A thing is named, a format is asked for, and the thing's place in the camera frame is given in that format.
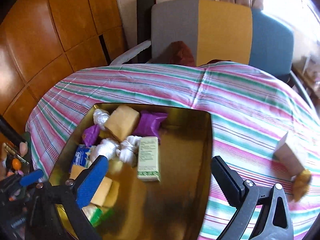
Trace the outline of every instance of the orange toy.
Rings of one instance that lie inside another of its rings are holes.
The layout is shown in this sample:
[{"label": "orange toy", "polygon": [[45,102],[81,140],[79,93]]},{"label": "orange toy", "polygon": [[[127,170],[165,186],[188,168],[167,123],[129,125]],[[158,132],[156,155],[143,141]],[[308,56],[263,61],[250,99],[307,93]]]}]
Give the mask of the orange toy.
[{"label": "orange toy", "polygon": [[12,160],[12,167],[17,171],[17,170],[20,170],[21,169],[21,162],[17,159],[17,158],[14,158]]}]

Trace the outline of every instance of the purple package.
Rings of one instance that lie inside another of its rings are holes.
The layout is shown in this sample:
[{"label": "purple package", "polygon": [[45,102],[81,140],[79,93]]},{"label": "purple package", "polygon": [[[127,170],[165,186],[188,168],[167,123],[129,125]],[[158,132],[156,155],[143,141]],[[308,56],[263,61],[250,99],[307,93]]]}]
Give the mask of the purple package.
[{"label": "purple package", "polygon": [[90,147],[94,145],[96,142],[98,135],[100,133],[100,128],[98,124],[90,126],[89,128],[85,129],[82,134],[82,141],[87,146]]},{"label": "purple package", "polygon": [[153,113],[148,111],[141,111],[141,117],[138,124],[138,127],[134,130],[132,135],[137,136],[157,136],[159,137],[159,127],[162,121],[164,121],[168,114],[166,113]]}]

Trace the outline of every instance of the striped tablecloth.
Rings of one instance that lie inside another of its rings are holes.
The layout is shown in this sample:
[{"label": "striped tablecloth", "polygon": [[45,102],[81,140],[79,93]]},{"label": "striped tablecloth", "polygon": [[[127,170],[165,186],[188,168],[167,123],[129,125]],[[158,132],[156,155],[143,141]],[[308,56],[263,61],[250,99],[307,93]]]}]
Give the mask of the striped tablecloth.
[{"label": "striped tablecloth", "polygon": [[[301,239],[320,212],[320,123],[289,86],[256,68],[219,62],[201,68],[177,65],[119,65],[86,69],[57,83],[32,111],[34,165],[49,176],[70,134],[95,103],[127,102],[189,107],[208,111],[214,133],[213,155],[243,179],[259,186],[283,185],[288,199],[291,182],[285,168],[272,159],[278,140],[288,131],[308,153],[313,173],[308,195],[289,202],[294,239]],[[235,208],[226,202],[212,177],[203,226],[198,237],[216,239]],[[257,220],[253,214],[243,239]]]}]

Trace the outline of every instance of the multicolored backrest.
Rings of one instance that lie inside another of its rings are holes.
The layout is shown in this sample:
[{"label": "multicolored backrest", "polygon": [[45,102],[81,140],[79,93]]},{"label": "multicolored backrest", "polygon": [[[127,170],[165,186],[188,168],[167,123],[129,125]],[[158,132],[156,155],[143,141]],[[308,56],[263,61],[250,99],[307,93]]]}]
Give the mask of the multicolored backrest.
[{"label": "multicolored backrest", "polygon": [[172,0],[151,13],[152,58],[173,41],[184,41],[196,65],[231,60],[286,80],[291,69],[293,33],[257,9],[213,0]]}]

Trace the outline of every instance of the black cylinder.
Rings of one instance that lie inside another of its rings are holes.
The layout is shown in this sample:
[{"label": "black cylinder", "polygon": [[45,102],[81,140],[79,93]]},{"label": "black cylinder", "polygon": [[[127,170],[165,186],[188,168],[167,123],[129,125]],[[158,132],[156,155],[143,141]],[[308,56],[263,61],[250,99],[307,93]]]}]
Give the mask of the black cylinder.
[{"label": "black cylinder", "polygon": [[0,132],[18,148],[21,142],[26,141],[8,124],[2,115],[0,115]]},{"label": "black cylinder", "polygon": [[[151,8],[155,0],[137,0],[137,43],[151,38]],[[151,59],[151,47],[138,54],[138,63]]]}]

